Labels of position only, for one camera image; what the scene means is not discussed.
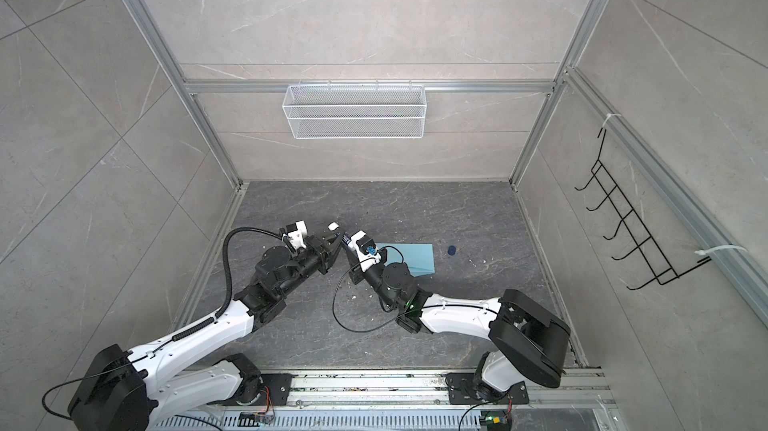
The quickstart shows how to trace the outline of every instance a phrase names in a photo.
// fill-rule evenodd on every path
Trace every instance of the metal mounting plate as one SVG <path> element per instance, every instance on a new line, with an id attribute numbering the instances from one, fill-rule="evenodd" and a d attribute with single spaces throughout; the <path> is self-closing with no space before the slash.
<path id="1" fill-rule="evenodd" d="M 446 374 L 446 385 L 448 386 L 448 400 L 451 404 L 480 404 L 484 401 L 468 396 L 466 389 L 472 384 L 475 373 L 448 373 Z M 531 400 L 528 398 L 528 387 L 525 383 L 515 384 L 509 390 L 509 398 L 512 404 L 528 404 Z M 506 399 L 500 400 L 498 404 L 508 403 Z"/>

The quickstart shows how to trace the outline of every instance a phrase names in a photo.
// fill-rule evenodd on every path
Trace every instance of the vent grille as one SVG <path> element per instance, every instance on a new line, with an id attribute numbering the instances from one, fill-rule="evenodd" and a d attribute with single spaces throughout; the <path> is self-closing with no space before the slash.
<path id="1" fill-rule="evenodd" d="M 226 431 L 264 429 L 269 431 L 363 431 L 365 429 L 389 429 L 397 431 L 454 431 L 464 409 L 445 410 L 376 410 L 376 411 L 299 411 L 279 410 L 272 424 L 255 423 L 252 419 L 241 419 L 240 412 L 226 411 L 221 421 L 205 413 L 188 412 L 189 416 L 215 422 Z M 212 429 L 204 423 L 183 417 L 166 419 L 153 431 L 181 431 Z M 480 429 L 480 411 L 473 409 L 462 421 L 462 429 Z"/>

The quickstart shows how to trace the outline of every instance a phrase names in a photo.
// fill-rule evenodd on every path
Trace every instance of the aluminum frame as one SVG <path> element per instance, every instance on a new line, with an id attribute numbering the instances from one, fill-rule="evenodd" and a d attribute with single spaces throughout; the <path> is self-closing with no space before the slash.
<path id="1" fill-rule="evenodd" d="M 552 92 L 554 81 L 533 79 L 510 80 L 441 80 L 441 79 L 353 79 L 353 80 L 188 80 L 188 93 L 284 93 L 294 84 L 413 84 L 427 92 Z"/>
<path id="2" fill-rule="evenodd" d="M 568 68 L 575 66 L 578 63 L 578 60 L 581 58 L 581 55 L 587 47 L 589 39 L 592 37 L 592 32 L 600 21 L 600 16 L 603 15 L 603 12 L 608 5 L 608 1 L 609 0 L 589 0 L 587 3 L 584 15 L 581 16 L 581 21 L 576 27 L 576 32 L 571 39 L 568 50 L 565 52 L 563 61 L 560 64 L 560 69 L 558 69 L 558 73 L 556 74 L 554 80 L 556 84 L 553 94 L 548 96 L 547 100 L 544 101 L 542 109 L 536 117 L 533 128 L 531 129 L 531 132 L 528 133 L 528 138 L 525 140 L 525 145 L 520 152 L 518 162 L 514 166 L 512 175 L 509 177 L 509 182 L 512 184 L 512 187 L 516 188 L 518 184 L 520 184 L 520 180 L 522 179 L 525 170 L 528 169 L 528 164 L 530 164 L 531 159 L 533 158 L 533 153 L 536 151 L 539 141 L 542 140 L 544 130 L 552 119 L 554 109 L 557 107 L 560 96 L 562 95 L 564 74 Z"/>
<path id="3" fill-rule="evenodd" d="M 617 114 L 613 106 L 577 68 L 568 68 L 565 81 L 599 120 Z M 643 176 L 686 226 L 702 249 L 722 244 L 738 244 L 725 227 L 706 209 L 696 195 L 680 181 L 653 149 L 620 116 L 605 122 L 604 127 L 619 147 L 640 169 Z M 763 324 L 768 327 L 768 275 L 749 253 L 725 249 L 710 257 L 723 271 Z"/>
<path id="4" fill-rule="evenodd" d="M 475 369 L 280 369 L 294 375 L 288 407 L 301 409 L 456 409 L 448 400 L 446 373 Z M 532 408 L 617 408 L 601 369 L 566 369 L 550 389 L 525 380 Z M 505 408 L 505 404 L 488 405 Z"/>
<path id="5" fill-rule="evenodd" d="M 158 60 L 163 72 L 168 76 L 170 84 L 174 87 L 174 90 L 176 90 L 176 94 L 178 94 L 182 104 L 187 109 L 187 112 L 189 112 L 197 129 L 200 130 L 200 133 L 206 140 L 208 147 L 219 162 L 219 166 L 221 166 L 227 179 L 230 180 L 232 187 L 237 188 L 243 181 L 240 179 L 240 176 L 238 176 L 229 155 L 226 153 L 221 141 L 219 141 L 216 130 L 208 121 L 202 107 L 200 107 L 197 100 L 185 90 L 184 77 L 181 74 L 181 68 L 176 61 L 176 58 L 170 52 L 170 48 L 163 39 L 162 34 L 160 34 L 158 26 L 149 14 L 146 3 L 144 3 L 144 0 L 123 0 L 123 3 L 139 28 L 141 35 L 144 36 L 144 40 L 152 50 L 152 54 L 154 54 L 155 58 Z"/>

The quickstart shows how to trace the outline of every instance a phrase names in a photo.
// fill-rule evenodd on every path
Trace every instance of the black wire rack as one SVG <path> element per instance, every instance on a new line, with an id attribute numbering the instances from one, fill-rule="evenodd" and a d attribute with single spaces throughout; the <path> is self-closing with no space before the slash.
<path id="1" fill-rule="evenodd" d="M 616 180 L 614 179 L 614 177 L 611 176 L 608 168 L 605 167 L 605 164 L 603 164 L 603 161 L 600 160 L 600 156 L 603 154 L 603 145 L 605 144 L 605 129 L 604 128 L 600 129 L 600 132 L 598 133 L 598 139 L 600 139 L 600 138 L 602 138 L 602 141 L 600 142 L 600 150 L 598 151 L 598 159 L 595 160 L 594 164 L 592 164 L 592 167 L 590 168 L 590 173 L 592 174 L 592 176 L 589 178 L 589 181 L 587 181 L 587 184 L 585 184 L 583 187 L 575 187 L 575 190 L 582 191 L 582 190 L 587 189 L 587 186 L 589 186 L 592 183 L 592 181 L 598 183 L 598 185 L 600 186 L 600 189 L 605 194 L 605 197 L 603 198 L 602 201 L 600 201 L 600 204 L 598 204 L 596 207 L 594 207 L 594 208 L 587 207 L 587 210 L 590 211 L 590 212 L 591 211 L 596 211 L 596 210 L 600 209 L 600 207 L 603 204 L 608 202 L 614 208 L 614 210 L 616 211 L 616 214 L 620 218 L 619 219 L 619 224 L 616 226 L 616 231 L 614 231 L 614 233 L 610 237 L 603 235 L 603 238 L 608 240 L 608 241 L 613 240 L 618 235 L 619 229 L 621 229 L 621 226 L 623 225 L 624 228 L 629 233 L 630 237 L 632 238 L 632 241 L 634 242 L 634 247 L 631 250 L 629 250 L 628 253 L 625 253 L 622 257 L 613 257 L 613 256 L 611 256 L 611 259 L 613 259 L 614 261 L 621 261 L 621 260 L 626 259 L 627 257 L 629 257 L 629 255 L 631 255 L 635 251 L 637 251 L 637 252 L 639 252 L 643 256 L 643 260 L 645 261 L 646 264 L 648 264 L 648 268 L 650 269 L 650 272 L 654 275 L 654 277 L 650 278 L 648 281 L 640 284 L 639 286 L 637 286 L 637 287 L 627 286 L 627 289 L 629 289 L 631 291 L 637 291 L 639 289 L 642 289 L 642 288 L 646 287 L 648 284 L 651 284 L 654 281 L 656 281 L 661 286 L 663 286 L 664 284 L 667 284 L 667 283 L 669 283 L 671 281 L 680 279 L 681 277 L 685 276 L 687 273 L 695 270 L 697 267 L 701 267 L 704 264 L 709 263 L 710 261 L 712 261 L 712 259 L 710 257 L 708 257 L 708 256 L 703 257 L 703 258 L 701 258 L 700 260 L 698 260 L 696 262 L 696 265 L 694 265 L 690 269 L 688 269 L 686 271 L 683 271 L 683 272 L 677 271 L 674 268 L 674 266 L 672 266 L 672 263 L 670 263 L 669 259 L 667 259 L 667 255 L 664 254 L 664 252 L 661 250 L 661 246 L 659 246 L 658 242 L 656 241 L 656 238 L 654 238 L 653 234 L 651 234 L 650 231 L 648 230 L 648 226 L 646 226 L 645 223 L 643 222 L 643 218 L 635 210 L 634 206 L 629 201 L 629 199 L 627 199 L 627 195 L 624 194 L 624 191 L 621 190 L 621 188 L 619 187 L 619 185 L 616 182 Z M 608 177 L 608 179 L 606 180 L 607 181 L 607 183 L 606 183 L 607 185 L 605 185 L 600 180 L 600 178 L 598 177 L 598 172 L 600 172 L 601 170 L 605 171 L 605 175 Z M 623 199 L 624 200 L 626 205 L 622 205 L 622 207 L 628 207 L 629 211 L 627 211 L 625 213 L 622 213 L 621 211 L 619 211 L 619 207 L 617 206 L 617 201 L 616 201 L 618 199 Z M 638 239 L 639 239 L 639 237 L 642 237 L 643 234 L 640 234 L 638 232 L 633 232 L 630 229 L 630 226 L 629 226 L 629 224 L 627 222 L 627 219 L 630 216 L 632 216 L 632 215 L 634 215 L 634 218 L 636 218 L 637 221 L 640 222 L 640 225 L 642 226 L 642 231 L 644 231 L 644 233 L 646 235 L 648 235 L 642 241 L 639 241 Z M 655 246 L 656 249 L 658 250 L 658 253 L 663 258 L 664 270 L 661 271 L 660 273 L 656 272 L 656 270 L 654 269 L 654 266 L 651 265 L 651 263 L 650 263 L 650 261 L 648 259 L 648 248 L 647 248 L 646 251 L 643 250 L 643 245 L 646 245 L 646 244 L 648 244 L 648 246 Z"/>

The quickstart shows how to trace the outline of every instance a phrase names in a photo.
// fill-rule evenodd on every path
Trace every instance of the zip tie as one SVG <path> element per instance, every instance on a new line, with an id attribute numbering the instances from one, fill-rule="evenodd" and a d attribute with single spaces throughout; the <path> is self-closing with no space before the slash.
<path id="1" fill-rule="evenodd" d="M 621 116 L 621 114 L 611 114 L 611 113 L 606 114 L 605 120 L 603 121 L 603 125 L 601 127 L 605 128 L 605 125 L 608 123 L 608 120 L 611 119 L 613 116 Z"/>
<path id="2" fill-rule="evenodd" d="M 721 249 L 737 249 L 739 251 L 749 252 L 749 251 L 746 251 L 746 248 L 742 246 L 737 246 L 735 244 L 723 244 L 722 246 L 715 246 L 715 247 L 711 247 L 710 249 L 701 249 L 698 251 L 694 251 L 694 253 L 698 254 L 699 256 L 705 256 L 709 253 L 720 251 Z"/>

